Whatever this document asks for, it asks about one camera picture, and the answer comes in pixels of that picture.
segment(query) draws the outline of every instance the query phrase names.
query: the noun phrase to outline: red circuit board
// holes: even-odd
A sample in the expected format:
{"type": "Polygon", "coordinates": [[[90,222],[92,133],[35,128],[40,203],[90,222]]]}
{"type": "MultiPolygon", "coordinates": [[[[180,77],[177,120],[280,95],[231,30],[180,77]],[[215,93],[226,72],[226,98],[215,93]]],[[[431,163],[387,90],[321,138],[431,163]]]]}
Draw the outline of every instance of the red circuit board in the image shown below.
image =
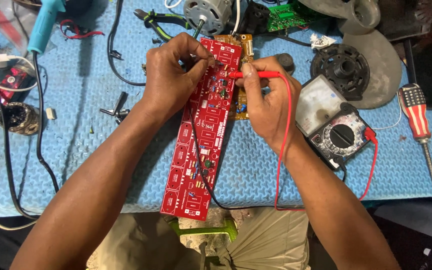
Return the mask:
{"type": "Polygon", "coordinates": [[[207,170],[205,179],[212,189],[234,89],[234,80],[227,73],[238,69],[243,48],[204,37],[200,42],[220,63],[208,67],[183,109],[160,213],[205,221],[211,196],[202,172],[207,170]],[[202,168],[198,168],[196,150],[202,168]]]}

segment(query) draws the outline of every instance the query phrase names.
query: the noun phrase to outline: wire cutter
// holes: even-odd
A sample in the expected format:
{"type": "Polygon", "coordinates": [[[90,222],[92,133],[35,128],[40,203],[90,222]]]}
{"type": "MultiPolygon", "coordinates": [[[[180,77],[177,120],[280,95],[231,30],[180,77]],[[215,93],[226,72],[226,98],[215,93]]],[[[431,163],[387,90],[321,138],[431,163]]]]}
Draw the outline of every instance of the wire cutter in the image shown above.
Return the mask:
{"type": "Polygon", "coordinates": [[[185,18],[175,14],[156,13],[154,10],[145,12],[141,9],[136,9],[134,11],[134,15],[136,15],[136,17],[138,17],[140,20],[144,21],[144,26],[146,28],[153,28],[156,34],[162,40],[164,40],[164,42],[168,42],[173,37],[161,29],[158,23],[175,24],[183,27],[186,30],[192,29],[191,25],[188,23],[188,21],[186,21],[185,18]]]}

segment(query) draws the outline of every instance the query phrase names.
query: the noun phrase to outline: blue textured work mat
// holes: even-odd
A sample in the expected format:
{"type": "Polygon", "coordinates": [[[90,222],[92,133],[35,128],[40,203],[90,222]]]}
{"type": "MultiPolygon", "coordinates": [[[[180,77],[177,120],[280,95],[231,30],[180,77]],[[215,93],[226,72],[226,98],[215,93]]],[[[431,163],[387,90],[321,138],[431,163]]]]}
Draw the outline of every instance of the blue textured work mat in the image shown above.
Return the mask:
{"type": "MultiPolygon", "coordinates": [[[[116,0],[94,2],[101,3],[98,8],[93,6],[94,10],[87,17],[98,12],[102,14],[95,22],[88,19],[80,21],[80,24],[108,34],[115,15],[116,0]]],[[[115,64],[129,80],[144,82],[146,77],[141,64],[146,62],[147,50],[158,44],[151,42],[152,38],[157,37],[153,30],[144,28],[143,22],[133,15],[136,8],[165,13],[167,9],[163,0],[126,0],[123,4],[114,49],[122,53],[124,61],[115,60],[115,64]]],[[[175,11],[181,12],[182,5],[175,11]]],[[[179,26],[162,26],[172,35],[182,30],[179,26]]],[[[326,25],[315,25],[308,31],[296,31],[290,36],[308,42],[312,33],[325,33],[326,29],[326,25]]],[[[114,118],[100,113],[99,108],[112,108],[121,91],[129,93],[124,108],[130,108],[141,99],[144,91],[143,87],[123,83],[111,72],[106,59],[106,40],[106,36],[102,35],[84,40],[65,40],[57,30],[51,36],[54,48],[39,61],[43,73],[47,74],[43,78],[43,84],[47,84],[45,107],[54,108],[57,114],[57,120],[48,121],[45,127],[42,152],[60,185],[116,128],[114,118]],[[89,133],[91,119],[94,134],[89,133]]],[[[255,38],[253,44],[255,58],[290,53],[296,64],[293,76],[301,83],[309,80],[310,61],[314,56],[309,47],[260,37],[255,38]]],[[[403,70],[401,85],[408,81],[406,69],[403,70]]],[[[37,98],[37,91],[32,90],[26,101],[37,106],[37,98]]],[[[390,126],[398,120],[398,102],[393,98],[384,107],[361,110],[360,114],[372,127],[390,126]]],[[[432,131],[432,111],[427,115],[432,131]]],[[[124,212],[159,210],[180,120],[181,114],[171,118],[146,149],[129,189],[124,212]]],[[[377,133],[380,151],[366,200],[432,197],[432,184],[423,151],[412,139],[406,117],[403,115],[399,125],[377,133]]],[[[2,145],[3,132],[0,128],[0,216],[17,215],[9,193],[2,145]]],[[[53,198],[54,190],[47,172],[36,157],[36,136],[10,134],[10,145],[21,205],[30,212],[41,213],[53,198]]],[[[272,205],[277,157],[253,132],[249,120],[229,122],[224,146],[215,186],[215,195],[220,202],[228,206],[272,205]]],[[[432,139],[429,146],[432,155],[432,139]]],[[[347,164],[346,184],[358,197],[366,186],[373,152],[374,146],[369,144],[347,164]]],[[[298,190],[286,170],[282,171],[280,194],[281,204],[301,203],[298,190]]]]}

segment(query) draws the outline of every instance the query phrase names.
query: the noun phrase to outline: blue soldering iron handle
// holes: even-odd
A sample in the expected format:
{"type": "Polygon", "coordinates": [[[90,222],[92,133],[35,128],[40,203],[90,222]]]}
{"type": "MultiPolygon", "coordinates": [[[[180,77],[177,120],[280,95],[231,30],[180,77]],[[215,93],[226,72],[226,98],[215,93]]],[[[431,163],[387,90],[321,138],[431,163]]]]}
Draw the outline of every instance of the blue soldering iron handle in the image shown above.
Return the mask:
{"type": "Polygon", "coordinates": [[[56,22],[58,12],[65,12],[64,0],[41,0],[41,9],[39,10],[36,22],[34,23],[33,32],[29,39],[28,51],[44,53],[48,41],[50,40],[53,25],[56,22]]]}

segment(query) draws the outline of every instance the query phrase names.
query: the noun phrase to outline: hand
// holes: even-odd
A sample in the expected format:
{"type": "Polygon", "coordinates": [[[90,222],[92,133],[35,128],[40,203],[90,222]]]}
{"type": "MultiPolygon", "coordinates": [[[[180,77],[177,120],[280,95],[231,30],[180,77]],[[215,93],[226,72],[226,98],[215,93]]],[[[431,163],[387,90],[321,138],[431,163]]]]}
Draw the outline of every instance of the hand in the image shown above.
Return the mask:
{"type": "Polygon", "coordinates": [[[199,41],[187,33],[178,34],[146,54],[147,79],[141,102],[168,120],[186,104],[208,65],[214,64],[214,56],[199,41]]]}
{"type": "Polygon", "coordinates": [[[269,147],[279,155],[288,120],[288,91],[281,78],[259,78],[258,71],[278,71],[283,74],[291,88],[291,124],[285,149],[295,142],[304,142],[303,134],[295,124],[296,105],[301,92],[301,84],[289,76],[275,57],[266,57],[244,64],[241,68],[244,77],[236,85],[246,90],[248,114],[251,126],[269,147]],[[271,92],[263,97],[261,88],[269,87],[271,92]]]}

